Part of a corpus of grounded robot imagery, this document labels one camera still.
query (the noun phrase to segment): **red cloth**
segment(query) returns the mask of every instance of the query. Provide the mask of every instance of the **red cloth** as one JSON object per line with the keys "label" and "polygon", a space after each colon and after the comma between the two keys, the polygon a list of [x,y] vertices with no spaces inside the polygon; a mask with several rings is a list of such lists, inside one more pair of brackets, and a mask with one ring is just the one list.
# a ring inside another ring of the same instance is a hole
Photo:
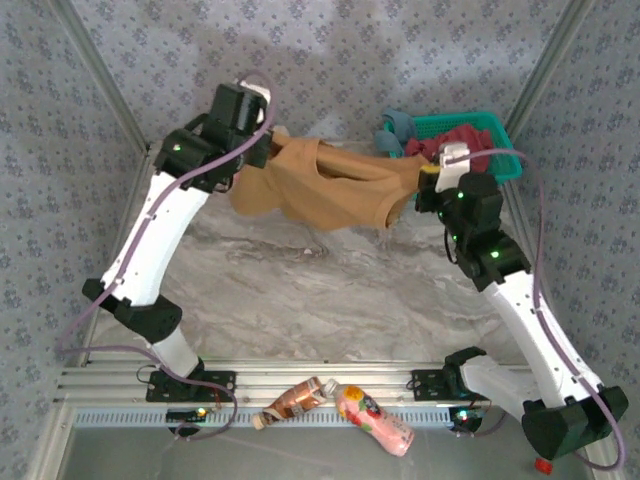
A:
{"label": "red cloth", "polygon": [[[493,148],[491,133],[489,130],[476,130],[468,123],[460,125],[447,133],[442,133],[436,138],[427,138],[425,140],[409,139],[404,153],[408,157],[414,155],[422,155],[424,158],[433,161],[433,157],[438,153],[440,145],[447,142],[464,142],[469,146],[469,151],[479,152]],[[486,172],[489,168],[489,156],[476,157],[471,160],[471,170],[474,172]]]}

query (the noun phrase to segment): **blue cloth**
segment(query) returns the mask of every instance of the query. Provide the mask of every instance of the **blue cloth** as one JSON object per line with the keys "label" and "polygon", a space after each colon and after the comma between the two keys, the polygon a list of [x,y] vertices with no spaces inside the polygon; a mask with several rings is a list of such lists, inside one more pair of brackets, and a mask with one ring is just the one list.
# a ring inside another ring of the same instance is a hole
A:
{"label": "blue cloth", "polygon": [[406,113],[392,108],[386,108],[382,112],[384,122],[391,123],[393,133],[386,130],[378,130],[373,141],[380,152],[394,153],[397,157],[404,156],[404,147],[410,138],[418,137],[418,129],[413,118]]}

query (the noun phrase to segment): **pink bottle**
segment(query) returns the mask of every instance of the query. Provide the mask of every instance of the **pink bottle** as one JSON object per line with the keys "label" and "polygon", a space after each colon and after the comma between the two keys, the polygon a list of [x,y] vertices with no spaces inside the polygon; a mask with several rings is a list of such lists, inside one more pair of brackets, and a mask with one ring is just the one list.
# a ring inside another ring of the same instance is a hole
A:
{"label": "pink bottle", "polygon": [[334,396],[340,415],[373,435],[387,452],[398,457],[407,453],[414,437],[411,427],[380,408],[361,388],[331,379],[324,392],[327,397]]}

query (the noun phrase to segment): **brown bottle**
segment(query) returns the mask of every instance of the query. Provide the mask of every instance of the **brown bottle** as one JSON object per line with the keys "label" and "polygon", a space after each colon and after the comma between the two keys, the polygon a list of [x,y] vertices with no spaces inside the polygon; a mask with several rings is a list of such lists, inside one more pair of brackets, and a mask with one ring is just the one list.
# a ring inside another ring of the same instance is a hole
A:
{"label": "brown bottle", "polygon": [[302,415],[326,401],[320,380],[318,377],[311,377],[284,392],[262,412],[253,415],[251,422],[257,430],[262,430],[280,420]]}

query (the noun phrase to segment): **tan shirt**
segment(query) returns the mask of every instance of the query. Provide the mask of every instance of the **tan shirt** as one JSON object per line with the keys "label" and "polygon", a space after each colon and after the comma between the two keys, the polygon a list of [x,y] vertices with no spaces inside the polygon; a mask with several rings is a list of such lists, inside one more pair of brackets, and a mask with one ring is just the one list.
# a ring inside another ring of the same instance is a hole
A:
{"label": "tan shirt", "polygon": [[274,133],[264,169],[245,166],[230,192],[241,215],[280,208],[318,230],[388,228],[418,190],[421,157],[370,157],[318,138]]}

